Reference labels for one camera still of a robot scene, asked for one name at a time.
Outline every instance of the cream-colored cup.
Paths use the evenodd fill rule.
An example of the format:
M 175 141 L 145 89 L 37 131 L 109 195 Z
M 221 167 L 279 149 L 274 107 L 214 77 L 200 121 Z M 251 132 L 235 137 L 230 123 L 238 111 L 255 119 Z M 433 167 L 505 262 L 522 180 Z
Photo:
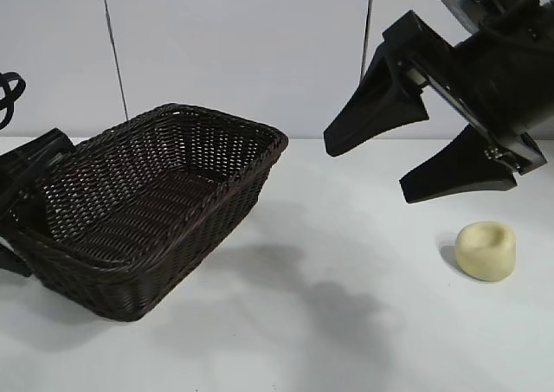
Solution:
M 478 222 L 461 230 L 455 244 L 460 268 L 478 280 L 497 282 L 516 266 L 516 235 L 499 222 Z

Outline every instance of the black cable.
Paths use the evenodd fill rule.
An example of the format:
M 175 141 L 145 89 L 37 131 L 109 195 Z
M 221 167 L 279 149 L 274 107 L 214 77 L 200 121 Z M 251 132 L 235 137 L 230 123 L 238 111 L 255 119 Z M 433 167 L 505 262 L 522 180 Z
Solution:
M 549 57 L 554 59 L 554 48 L 541 48 L 540 46 L 535 46 L 532 44 L 520 42 L 516 39 L 512 39 L 507 35 L 503 35 L 498 30 L 493 29 L 489 24 L 486 24 L 484 21 L 479 22 L 480 31 L 493 39 L 494 41 L 509 46 L 511 48 L 516 48 L 521 52 L 539 55 L 543 57 Z
M 10 87 L 10 82 L 16 80 L 16 87 L 13 89 Z M 14 115 L 14 102 L 19 99 L 22 93 L 25 91 L 25 81 L 23 78 L 15 73 L 8 72 L 0 74 L 0 87 L 3 89 L 4 97 L 0 100 L 0 111 L 6 110 L 6 114 L 3 120 L 0 122 L 0 130 L 5 128 Z

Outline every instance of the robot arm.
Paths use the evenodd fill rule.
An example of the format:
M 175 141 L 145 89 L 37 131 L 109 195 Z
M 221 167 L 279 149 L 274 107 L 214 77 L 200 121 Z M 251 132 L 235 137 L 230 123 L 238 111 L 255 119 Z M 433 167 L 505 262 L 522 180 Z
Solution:
M 467 122 L 443 151 L 401 180 L 407 202 L 473 190 L 509 190 L 546 160 L 527 133 L 554 116 L 554 3 L 442 0 L 473 35 L 453 47 L 413 11 L 384 42 L 343 111 L 325 131 L 331 156 L 428 120 L 432 87 Z

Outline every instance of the black object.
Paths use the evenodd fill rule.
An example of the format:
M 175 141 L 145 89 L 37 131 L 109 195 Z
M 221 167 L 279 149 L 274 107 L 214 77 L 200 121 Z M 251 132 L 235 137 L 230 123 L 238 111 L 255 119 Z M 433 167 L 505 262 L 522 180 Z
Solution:
M 514 172 L 544 165 L 527 132 L 554 116 L 554 0 L 487 1 L 492 12 L 480 31 L 456 47 L 413 11 L 387 29 L 358 90 L 325 131 L 327 152 L 336 157 L 427 120 L 421 94 L 431 86 L 469 126 L 401 180 L 407 202 L 509 190 L 517 185 Z
M 10 87 L 12 81 L 16 81 L 13 89 Z M 10 123 L 14 104 L 23 94 L 26 84 L 19 74 L 8 72 L 0 74 L 0 87 L 4 92 L 4 97 L 0 100 L 0 111 L 6 110 L 3 121 L 0 122 L 1 130 Z M 18 206 L 21 212 L 29 211 L 40 203 L 37 194 L 24 194 L 26 187 L 43 174 L 57 157 L 73 150 L 69 138 L 60 130 L 54 129 L 0 156 L 0 222 L 16 226 L 17 220 L 13 214 L 17 201 L 21 201 Z M 5 245 L 0 245 L 0 268 L 26 277 L 31 275 L 29 267 L 20 256 Z

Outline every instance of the wicker basket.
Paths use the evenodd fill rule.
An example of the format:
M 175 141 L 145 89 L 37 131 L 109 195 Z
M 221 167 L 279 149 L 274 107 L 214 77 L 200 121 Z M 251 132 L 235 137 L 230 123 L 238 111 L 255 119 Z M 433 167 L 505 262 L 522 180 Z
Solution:
M 242 221 L 286 147 L 266 125 L 161 106 L 48 167 L 0 233 L 46 287 L 137 320 Z

